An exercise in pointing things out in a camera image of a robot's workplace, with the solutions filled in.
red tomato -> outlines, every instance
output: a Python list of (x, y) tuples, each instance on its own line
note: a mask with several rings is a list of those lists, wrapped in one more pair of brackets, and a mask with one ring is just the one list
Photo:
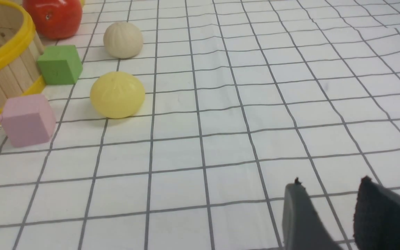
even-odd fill
[(23, 0), (36, 31), (49, 39), (75, 35), (80, 27), (83, 8), (80, 0)]

green cube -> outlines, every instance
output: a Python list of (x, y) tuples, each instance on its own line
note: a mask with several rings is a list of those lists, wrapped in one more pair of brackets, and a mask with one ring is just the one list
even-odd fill
[(48, 85), (76, 84), (83, 65), (74, 45), (49, 46), (38, 57), (38, 67)]

yellow steamed bun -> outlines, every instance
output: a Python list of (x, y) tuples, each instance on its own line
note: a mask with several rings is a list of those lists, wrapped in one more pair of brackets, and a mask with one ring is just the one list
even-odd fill
[(92, 106), (105, 117), (124, 118), (138, 111), (144, 102), (143, 84), (124, 72), (107, 73), (93, 84)]

basket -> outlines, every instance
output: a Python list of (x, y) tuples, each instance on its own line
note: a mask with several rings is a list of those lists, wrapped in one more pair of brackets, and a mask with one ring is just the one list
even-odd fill
[(36, 65), (43, 51), (30, 15), (18, 4), (0, 0), (0, 113), (8, 98), (43, 91)]

pink cube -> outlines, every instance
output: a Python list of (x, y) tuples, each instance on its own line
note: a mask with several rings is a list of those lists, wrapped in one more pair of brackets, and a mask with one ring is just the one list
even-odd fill
[(48, 142), (57, 119), (47, 98), (38, 94), (8, 99), (0, 123), (14, 147), (25, 147)]

